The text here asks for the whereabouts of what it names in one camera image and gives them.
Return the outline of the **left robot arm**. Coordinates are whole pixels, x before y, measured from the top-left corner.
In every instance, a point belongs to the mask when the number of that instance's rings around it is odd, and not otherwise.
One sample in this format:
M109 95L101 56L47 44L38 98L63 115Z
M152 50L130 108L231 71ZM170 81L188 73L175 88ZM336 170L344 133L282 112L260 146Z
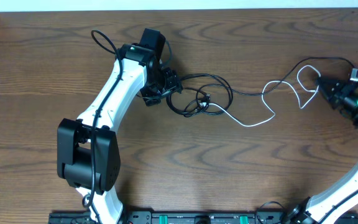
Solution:
M82 194L96 223L126 219L114 185L121 167L117 131L132 100L140 93L153 106L183 89L176 71L161 61L166 44L160 31L144 29L140 42L113 45L114 68L97 97L57 128L57 174Z

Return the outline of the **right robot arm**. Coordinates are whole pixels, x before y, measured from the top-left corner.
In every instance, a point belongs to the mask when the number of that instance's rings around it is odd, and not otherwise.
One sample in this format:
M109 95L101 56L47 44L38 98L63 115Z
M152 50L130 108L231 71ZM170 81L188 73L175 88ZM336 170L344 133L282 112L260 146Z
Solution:
M339 109L350 116L358 127L358 81L340 81L318 78L316 84L333 109ZM354 167L330 188L320 194L308 197L290 210L282 219L283 223L332 224L358 204L358 161Z

